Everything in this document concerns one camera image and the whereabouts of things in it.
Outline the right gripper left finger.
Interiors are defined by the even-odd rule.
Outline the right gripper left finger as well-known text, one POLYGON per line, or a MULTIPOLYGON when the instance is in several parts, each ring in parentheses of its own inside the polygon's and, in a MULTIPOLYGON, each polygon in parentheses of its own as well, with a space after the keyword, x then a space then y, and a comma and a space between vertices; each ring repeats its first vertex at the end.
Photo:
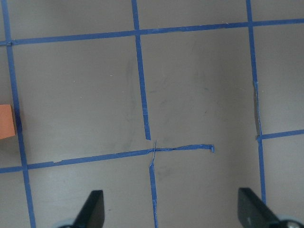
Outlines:
POLYGON ((93 190, 74 221, 55 225, 55 228, 102 228, 104 223, 104 193, 102 190, 93 190))

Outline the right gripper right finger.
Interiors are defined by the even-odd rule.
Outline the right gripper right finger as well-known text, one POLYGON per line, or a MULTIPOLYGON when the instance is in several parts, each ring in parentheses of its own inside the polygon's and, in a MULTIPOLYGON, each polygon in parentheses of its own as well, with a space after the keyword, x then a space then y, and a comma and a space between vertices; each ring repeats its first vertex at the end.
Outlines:
POLYGON ((237 200, 237 217, 244 228, 302 228, 304 226, 297 219, 274 214, 250 188, 239 188, 237 200))

